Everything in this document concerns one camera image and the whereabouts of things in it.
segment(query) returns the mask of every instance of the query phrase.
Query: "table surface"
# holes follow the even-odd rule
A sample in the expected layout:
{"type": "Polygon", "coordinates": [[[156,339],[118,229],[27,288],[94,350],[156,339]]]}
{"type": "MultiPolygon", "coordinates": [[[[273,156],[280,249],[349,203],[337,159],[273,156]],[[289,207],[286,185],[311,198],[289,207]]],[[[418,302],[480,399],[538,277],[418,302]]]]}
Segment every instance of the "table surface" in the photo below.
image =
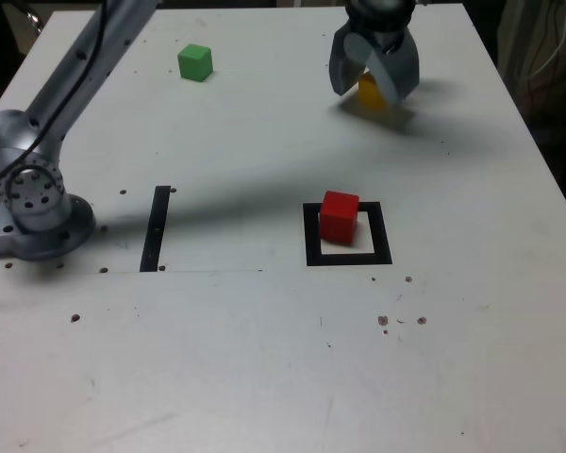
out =
{"type": "MultiPolygon", "coordinates": [[[[53,16],[0,109],[89,17],[53,16]]],[[[0,260],[0,453],[566,453],[556,182],[461,6],[415,11],[404,122],[332,92],[345,17],[156,13],[61,154],[108,231],[0,260]],[[188,42],[205,83],[177,74],[188,42]],[[166,271],[140,273],[157,185],[166,271]],[[302,205],[326,190],[380,203],[392,265],[307,267],[302,205]]]]}

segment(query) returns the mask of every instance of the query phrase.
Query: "robotic arm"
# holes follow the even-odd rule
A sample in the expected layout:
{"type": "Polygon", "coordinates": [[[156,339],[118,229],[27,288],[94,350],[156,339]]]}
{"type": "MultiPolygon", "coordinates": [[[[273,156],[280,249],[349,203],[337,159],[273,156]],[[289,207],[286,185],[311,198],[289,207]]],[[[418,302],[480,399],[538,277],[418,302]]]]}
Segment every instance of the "robotic arm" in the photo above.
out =
{"type": "Polygon", "coordinates": [[[103,0],[26,111],[0,111],[0,257],[47,260],[84,243],[92,208],[67,194],[61,143],[160,0],[103,0]]]}
{"type": "MultiPolygon", "coordinates": [[[[92,208],[68,194],[58,168],[61,143],[160,0],[103,0],[26,111],[0,111],[0,257],[47,260],[92,234],[92,208]]],[[[415,0],[349,0],[335,34],[329,75],[342,95],[371,70],[391,104],[419,83],[407,30],[415,0]]]]}
{"type": "Polygon", "coordinates": [[[364,73],[374,76],[389,104],[419,85],[419,57],[407,29],[415,0],[349,0],[348,22],[333,39],[329,77],[333,91],[346,93],[364,73]]]}

